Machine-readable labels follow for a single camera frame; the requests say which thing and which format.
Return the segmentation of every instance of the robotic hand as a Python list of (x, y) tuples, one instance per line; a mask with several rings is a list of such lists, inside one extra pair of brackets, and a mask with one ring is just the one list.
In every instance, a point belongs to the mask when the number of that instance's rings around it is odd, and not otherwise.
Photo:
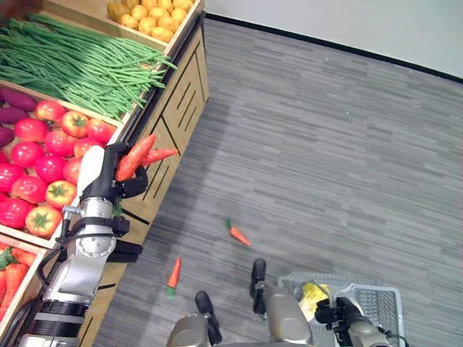
[[(266, 262), (254, 261), (250, 295), (254, 300), (253, 311), (267, 315), (270, 331), (269, 343), (232, 343), (224, 347), (290, 347), (313, 346), (313, 336), (296, 299), (282, 288), (265, 280)], [(196, 295), (199, 314), (189, 314), (180, 319), (171, 332), (166, 347), (207, 347), (222, 340), (211, 300), (205, 292)], [(340, 346), (392, 347), (386, 336), (374, 327), (367, 317), (348, 299), (338, 298), (332, 307), (329, 300), (318, 302), (315, 318), (334, 330)]]
[[(41, 308), (20, 346), (80, 345), (77, 335), (98, 289), (104, 265), (116, 248), (116, 236), (129, 231), (128, 220), (120, 216), (112, 218), (113, 206), (116, 199), (139, 195), (148, 186), (143, 167), (137, 169), (134, 179), (114, 180), (119, 157), (129, 149), (123, 142), (106, 149), (92, 147), (82, 159), (77, 183), (80, 208), (64, 209), (60, 247), (51, 252), (56, 255), (69, 244), (67, 259), (45, 290)], [(78, 219), (69, 232), (71, 215)]]

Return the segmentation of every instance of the gray plastic basket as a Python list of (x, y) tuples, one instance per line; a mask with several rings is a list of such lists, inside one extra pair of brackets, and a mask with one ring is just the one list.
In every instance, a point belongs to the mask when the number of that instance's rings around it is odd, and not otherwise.
[[(334, 298), (337, 296), (350, 298), (374, 325), (381, 325), (394, 334), (404, 335), (402, 302), (396, 288), (383, 286), (379, 281), (369, 278), (350, 278), (326, 273), (291, 273), (278, 279), (279, 287), (285, 288), (298, 301), (303, 295), (302, 287), (313, 281), (328, 285)], [(309, 324), (316, 346), (339, 346), (333, 332), (327, 331), (324, 325), (316, 322), (315, 319), (309, 321)], [(405, 347), (404, 342), (399, 339), (394, 338), (389, 342), (396, 347)]]

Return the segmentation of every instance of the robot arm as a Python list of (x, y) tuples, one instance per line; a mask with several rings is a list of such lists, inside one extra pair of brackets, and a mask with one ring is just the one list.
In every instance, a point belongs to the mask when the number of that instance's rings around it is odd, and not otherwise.
[(148, 177), (139, 167), (136, 178), (114, 181), (121, 155), (129, 146), (123, 142), (105, 150), (92, 147), (82, 159), (77, 183), (80, 208), (69, 211), (78, 217), (71, 230), (67, 259), (61, 264), (43, 295), (41, 308), (34, 317), (30, 333), (22, 337), (20, 346), (79, 346), (77, 338), (85, 313), (98, 289), (108, 256), (116, 247), (116, 236), (129, 230), (122, 217), (112, 218), (116, 199), (133, 197), (144, 192)]

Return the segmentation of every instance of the sweet potato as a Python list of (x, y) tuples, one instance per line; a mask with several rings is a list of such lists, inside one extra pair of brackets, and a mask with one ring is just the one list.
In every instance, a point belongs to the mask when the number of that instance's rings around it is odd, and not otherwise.
[(17, 121), (23, 118), (28, 118), (26, 111), (16, 107), (0, 108), (0, 123), (16, 124)]
[(3, 95), (5, 102), (11, 107), (17, 107), (26, 112), (32, 112), (37, 106), (37, 101), (25, 93), (17, 92), (16, 90), (8, 88), (0, 89), (0, 93)]
[(0, 147), (8, 145), (14, 139), (14, 131), (0, 127)]

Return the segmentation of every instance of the black cable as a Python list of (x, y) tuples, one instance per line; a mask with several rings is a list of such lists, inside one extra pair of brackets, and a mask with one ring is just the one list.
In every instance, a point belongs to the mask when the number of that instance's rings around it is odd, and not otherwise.
[(22, 305), (21, 309), (14, 315), (14, 319), (11, 325), (8, 327), (7, 333), (5, 334), (3, 340), (0, 341), (0, 347), (8, 346), (9, 341), (12, 339), (13, 334), (16, 331), (17, 325), (21, 322), (24, 315), (37, 303), (38, 300), (34, 299)]
[(380, 333), (383, 333), (387, 338), (398, 338), (404, 341), (405, 347), (410, 347), (407, 339), (402, 335), (393, 334), (390, 330), (386, 330), (383, 327), (378, 327)]

